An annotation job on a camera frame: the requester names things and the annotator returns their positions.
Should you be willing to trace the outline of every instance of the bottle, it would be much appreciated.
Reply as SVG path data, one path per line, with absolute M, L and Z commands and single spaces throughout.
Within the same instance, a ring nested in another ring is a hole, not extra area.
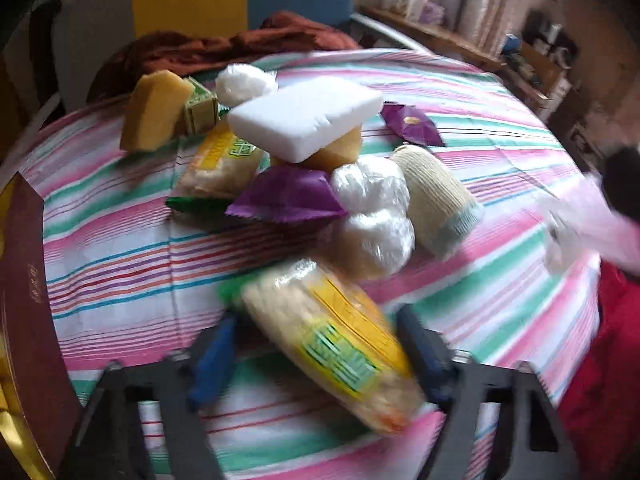
M 549 0 L 542 11 L 545 19 L 540 25 L 533 48 L 542 56 L 547 56 L 565 23 L 564 0 Z

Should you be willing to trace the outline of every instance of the gold ribbon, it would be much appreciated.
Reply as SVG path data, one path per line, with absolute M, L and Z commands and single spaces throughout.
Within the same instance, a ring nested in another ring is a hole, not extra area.
M 4 291 L 0 308 L 4 327 L 0 334 L 0 434 L 31 480 L 54 480 L 54 475 L 24 419 L 18 399 L 9 343 L 4 333 L 6 330 Z

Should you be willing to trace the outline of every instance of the striped tablecloth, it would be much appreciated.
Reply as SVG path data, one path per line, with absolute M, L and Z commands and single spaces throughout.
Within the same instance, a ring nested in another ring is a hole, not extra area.
M 536 202 L 581 178 L 543 124 L 491 75 L 439 56 L 363 50 L 271 56 L 258 65 L 278 70 L 281 86 L 337 75 L 428 114 L 447 143 L 433 151 L 486 215 L 450 260 L 417 251 L 398 275 L 366 289 L 385 308 L 414 303 L 423 322 L 482 362 L 532 361 L 558 401 L 597 327 L 598 262 L 582 260 L 564 276 L 543 266 Z M 81 399 L 108 361 L 155 361 L 214 324 L 220 282 L 313 241 L 258 223 L 172 218 L 164 199 L 199 139 L 124 156 L 123 106 L 114 100 L 71 114 L 23 141 L 28 155 L 9 161 L 45 199 L 49 301 Z M 399 144 L 379 116 L 362 131 L 363 153 L 386 155 Z M 168 474 L 157 407 L 142 411 L 156 472 Z M 492 434 L 491 410 L 481 418 L 469 478 L 481 473 Z M 400 437 L 376 437 L 262 343 L 241 355 L 231 386 L 206 416 L 227 477 L 265 480 L 413 479 L 440 421 L 425 405 Z

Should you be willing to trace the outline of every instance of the purple packet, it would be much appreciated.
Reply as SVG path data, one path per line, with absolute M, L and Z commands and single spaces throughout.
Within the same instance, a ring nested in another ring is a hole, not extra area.
M 297 166 L 271 166 L 229 207 L 225 214 L 266 222 L 294 223 L 346 216 L 326 173 Z
M 380 115 L 393 133 L 412 144 L 446 146 L 433 121 L 415 106 L 385 101 Z

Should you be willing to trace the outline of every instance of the white foam block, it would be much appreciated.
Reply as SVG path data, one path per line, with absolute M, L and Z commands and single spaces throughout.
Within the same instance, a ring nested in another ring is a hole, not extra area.
M 382 110 L 382 92 L 323 76 L 233 108 L 236 136 L 287 162 L 302 162 Z

